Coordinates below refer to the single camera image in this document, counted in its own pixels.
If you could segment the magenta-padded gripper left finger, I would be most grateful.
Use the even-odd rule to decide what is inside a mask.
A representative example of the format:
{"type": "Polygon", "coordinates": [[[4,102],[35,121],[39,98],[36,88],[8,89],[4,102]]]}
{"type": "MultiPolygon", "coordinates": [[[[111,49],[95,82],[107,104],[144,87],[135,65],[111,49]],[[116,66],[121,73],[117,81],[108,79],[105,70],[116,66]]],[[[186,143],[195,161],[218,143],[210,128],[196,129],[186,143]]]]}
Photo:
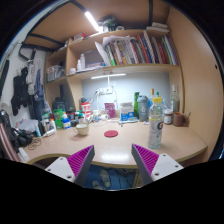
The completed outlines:
{"type": "Polygon", "coordinates": [[[46,171],[83,186],[94,155],[94,146],[90,145],[68,157],[58,157],[46,171]]]}

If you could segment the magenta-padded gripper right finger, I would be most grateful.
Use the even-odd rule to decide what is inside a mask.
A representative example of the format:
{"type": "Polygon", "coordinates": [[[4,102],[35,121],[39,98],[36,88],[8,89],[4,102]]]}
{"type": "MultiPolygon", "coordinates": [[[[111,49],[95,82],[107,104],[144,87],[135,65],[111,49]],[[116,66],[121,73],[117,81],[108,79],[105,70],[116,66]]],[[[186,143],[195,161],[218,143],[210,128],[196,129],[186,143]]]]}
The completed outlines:
{"type": "Polygon", "coordinates": [[[145,185],[182,169],[182,166],[166,153],[158,155],[137,144],[132,145],[131,153],[145,185]]]}

